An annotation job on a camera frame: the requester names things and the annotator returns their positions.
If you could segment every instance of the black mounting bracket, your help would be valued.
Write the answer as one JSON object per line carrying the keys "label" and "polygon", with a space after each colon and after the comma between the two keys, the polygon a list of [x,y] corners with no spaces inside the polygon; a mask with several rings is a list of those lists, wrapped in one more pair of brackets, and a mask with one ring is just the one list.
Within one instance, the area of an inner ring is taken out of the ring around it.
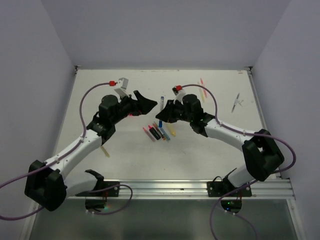
{"label": "black mounting bracket", "polygon": [[[225,189],[225,183],[223,181],[208,181],[206,183],[206,190],[210,198],[221,197],[226,193],[230,192]],[[242,193],[242,197],[252,197],[251,187],[247,187],[240,192],[230,194],[228,197],[238,197]]]}
{"label": "black mounting bracket", "polygon": [[[105,189],[105,188],[112,187],[112,186],[119,185],[119,184],[120,184],[119,181],[103,181],[103,182],[101,182],[101,184],[99,184],[99,188],[94,189],[94,190]],[[111,188],[110,190],[107,191],[107,193],[108,193],[107,196],[116,198],[119,196],[119,190],[120,190],[119,186]],[[77,197],[105,197],[106,194],[103,191],[102,192],[95,192],[95,193],[84,191],[84,192],[77,194],[76,196]]]}

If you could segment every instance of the white wall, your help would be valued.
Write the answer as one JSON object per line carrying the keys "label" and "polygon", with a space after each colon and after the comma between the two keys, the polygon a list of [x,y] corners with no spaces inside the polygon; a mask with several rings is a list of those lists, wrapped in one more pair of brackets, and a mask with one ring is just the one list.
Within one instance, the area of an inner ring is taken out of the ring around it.
{"label": "white wall", "polygon": [[[0,1],[0,182],[53,152],[74,67],[39,0]],[[26,180],[0,190],[0,214],[27,213]],[[19,238],[24,220],[0,220],[0,239]]]}
{"label": "white wall", "polygon": [[[308,240],[320,239],[320,1],[292,0],[253,68],[271,133],[297,153],[290,177]],[[287,152],[287,163],[292,159]]]}
{"label": "white wall", "polygon": [[85,68],[253,66],[290,0],[42,0]]}

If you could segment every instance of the marker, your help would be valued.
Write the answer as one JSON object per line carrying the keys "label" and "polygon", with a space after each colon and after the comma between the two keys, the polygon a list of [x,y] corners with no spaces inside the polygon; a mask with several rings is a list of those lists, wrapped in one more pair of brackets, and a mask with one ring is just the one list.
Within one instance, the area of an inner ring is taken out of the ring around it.
{"label": "marker", "polygon": [[[205,86],[205,84],[204,84],[204,81],[202,81],[202,78],[200,78],[200,81],[201,81],[201,85],[202,85],[202,87],[204,87],[204,86]],[[205,96],[205,98],[207,98],[207,91],[203,89],[203,92],[204,92],[204,96]]]}
{"label": "marker", "polygon": [[157,139],[157,140],[161,139],[160,135],[157,133],[157,131],[152,126],[149,125],[148,127],[149,127],[150,133],[152,133],[152,135],[155,137],[155,139]]}
{"label": "marker", "polygon": [[200,87],[198,87],[198,89],[199,89],[199,92],[200,92],[200,96],[201,96],[202,102],[204,103],[205,102],[205,97],[204,97],[204,94],[202,92],[202,89]]}
{"label": "marker", "polygon": [[153,125],[153,127],[155,128],[155,130],[160,134],[161,138],[162,138],[163,140],[166,140],[165,136],[164,136],[164,135],[161,133],[161,131],[159,130],[158,125],[156,124],[156,122],[153,122],[152,125]]}
{"label": "marker", "polygon": [[160,127],[159,129],[162,131],[162,133],[163,133],[163,135],[165,136],[166,140],[169,142],[169,141],[170,141],[170,137],[169,137],[169,135],[166,133],[166,131],[165,131],[162,127]]}
{"label": "marker", "polygon": [[156,140],[150,135],[150,133],[143,127],[144,132],[148,135],[148,137],[152,140],[152,142],[155,142]]}
{"label": "marker", "polygon": [[[165,101],[165,97],[161,96],[160,97],[160,112],[164,109],[164,101]],[[162,128],[162,121],[159,120],[159,128]]]}
{"label": "marker", "polygon": [[166,122],[166,127],[169,129],[169,132],[171,133],[172,136],[176,136],[176,131],[174,129],[174,126],[171,123]]}

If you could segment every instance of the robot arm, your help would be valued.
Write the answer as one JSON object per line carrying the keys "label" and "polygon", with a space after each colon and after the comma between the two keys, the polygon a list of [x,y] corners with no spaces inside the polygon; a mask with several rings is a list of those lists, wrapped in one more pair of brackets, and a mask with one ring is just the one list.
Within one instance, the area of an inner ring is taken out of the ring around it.
{"label": "robot arm", "polygon": [[[232,170],[222,180],[221,193],[228,193],[252,180],[264,181],[284,161],[284,157],[275,141],[267,137],[248,136],[246,133],[254,133],[229,124],[233,129],[243,134],[235,133],[217,123],[215,116],[204,112],[201,103],[194,94],[186,94],[181,86],[173,89],[175,100],[168,100],[165,108],[156,115],[156,118],[167,123],[175,123],[178,120],[188,122],[197,134],[207,138],[223,141],[243,152],[245,164]],[[261,129],[259,134],[270,135]]]}
{"label": "robot arm", "polygon": [[115,95],[106,95],[102,98],[98,112],[86,127],[85,137],[78,137],[57,155],[45,162],[34,161],[29,172],[52,164],[27,178],[24,193],[49,211],[57,209],[63,201],[75,194],[103,189],[104,177],[93,170],[87,170],[76,178],[67,177],[72,169],[88,154],[103,145],[115,132],[115,124],[127,117],[146,115],[157,102],[143,97],[137,90],[134,91],[136,100],[126,93],[128,80],[121,78],[120,88],[115,91],[120,95],[120,102]]}

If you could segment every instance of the black clamp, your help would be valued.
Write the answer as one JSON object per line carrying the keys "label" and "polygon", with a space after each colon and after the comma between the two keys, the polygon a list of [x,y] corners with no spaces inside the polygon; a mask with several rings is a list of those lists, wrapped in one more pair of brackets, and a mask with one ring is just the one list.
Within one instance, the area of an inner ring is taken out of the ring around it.
{"label": "black clamp", "polygon": [[[120,184],[119,181],[104,181],[104,179],[105,179],[104,176],[102,176],[100,173],[97,173],[94,170],[89,169],[89,170],[86,170],[85,172],[95,176],[95,178],[97,179],[96,184],[95,184],[95,186],[93,188],[93,191],[106,189],[108,187],[112,187],[112,186]],[[119,196],[119,190],[120,190],[119,186],[116,186],[116,187],[113,187],[113,188],[109,189],[107,191],[108,197],[113,197],[113,198],[118,197]],[[81,193],[77,194],[76,196],[77,197],[104,197],[105,195],[106,194],[103,191],[94,192],[94,193],[93,192],[84,191],[84,192],[81,192]]]}

